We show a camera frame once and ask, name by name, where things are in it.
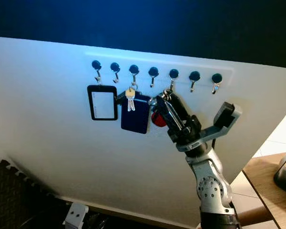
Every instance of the wooden table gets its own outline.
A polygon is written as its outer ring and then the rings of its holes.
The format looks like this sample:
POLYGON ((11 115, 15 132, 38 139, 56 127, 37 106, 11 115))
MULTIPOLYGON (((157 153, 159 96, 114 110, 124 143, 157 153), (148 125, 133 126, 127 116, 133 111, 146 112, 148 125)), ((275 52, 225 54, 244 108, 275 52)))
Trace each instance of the wooden table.
POLYGON ((286 229, 286 192, 276 186, 273 176, 285 155, 286 153, 252 158, 243 170, 264 206, 273 216, 274 222, 281 229, 286 229))

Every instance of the white wall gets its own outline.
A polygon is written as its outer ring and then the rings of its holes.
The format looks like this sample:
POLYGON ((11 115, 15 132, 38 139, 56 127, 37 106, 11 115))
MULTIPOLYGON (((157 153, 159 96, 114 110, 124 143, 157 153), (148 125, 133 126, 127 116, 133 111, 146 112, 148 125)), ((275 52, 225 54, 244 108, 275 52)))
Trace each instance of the white wall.
MULTIPOLYGON (((199 221, 194 176, 166 127, 150 124, 146 135, 122 130, 120 107, 118 121, 91 120, 86 92, 95 84, 91 53, 142 61, 142 70, 150 60, 155 66, 180 65, 180 72, 187 65, 230 69, 230 80, 215 95, 209 80, 189 93, 186 74, 175 87, 203 127, 212 124, 223 101, 242 107, 233 129, 216 142, 229 181, 286 114, 286 68, 0 38, 0 157, 62 198, 185 227, 199 221)), ((103 83, 113 85, 105 66, 103 83)), ((132 80, 128 66, 121 67, 118 93, 132 80)), ((163 74, 151 90, 142 70, 138 84, 144 94, 156 95, 169 84, 163 74)))

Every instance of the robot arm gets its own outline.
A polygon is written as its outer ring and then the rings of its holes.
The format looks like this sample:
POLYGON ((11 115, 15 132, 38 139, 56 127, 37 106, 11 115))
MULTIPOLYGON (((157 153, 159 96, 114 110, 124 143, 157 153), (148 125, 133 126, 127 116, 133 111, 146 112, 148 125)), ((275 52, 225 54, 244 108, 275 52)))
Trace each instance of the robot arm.
POLYGON ((195 174, 202 229, 240 229, 222 164, 214 149, 206 143, 227 134, 242 113, 240 107, 224 102, 214 118, 214 125, 202 130, 198 118, 187 113, 172 90, 164 90, 150 104, 165 120, 168 135, 178 151, 185 152, 186 161, 195 174))

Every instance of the blue tag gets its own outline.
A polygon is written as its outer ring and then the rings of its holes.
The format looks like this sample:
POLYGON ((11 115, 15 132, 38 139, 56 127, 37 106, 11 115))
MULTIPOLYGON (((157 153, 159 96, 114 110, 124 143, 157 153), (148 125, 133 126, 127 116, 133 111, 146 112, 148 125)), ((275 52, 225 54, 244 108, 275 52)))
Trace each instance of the blue tag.
POLYGON ((135 111, 127 111, 128 100, 122 101, 122 120, 121 128, 141 134, 147 133, 150 106, 148 104, 149 96, 135 93, 134 107, 135 111))

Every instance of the tile floor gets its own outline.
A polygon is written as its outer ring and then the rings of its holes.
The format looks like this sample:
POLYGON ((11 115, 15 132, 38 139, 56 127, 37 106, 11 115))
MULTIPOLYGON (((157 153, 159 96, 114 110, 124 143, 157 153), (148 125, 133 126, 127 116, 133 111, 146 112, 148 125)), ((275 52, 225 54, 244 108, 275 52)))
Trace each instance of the tile floor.
MULTIPOLYGON (((286 116, 253 157, 286 152, 286 116)), ((238 213, 262 206, 261 200, 241 172, 231 184, 233 203, 238 213)), ((243 229, 277 229, 272 221, 243 227, 243 229)))

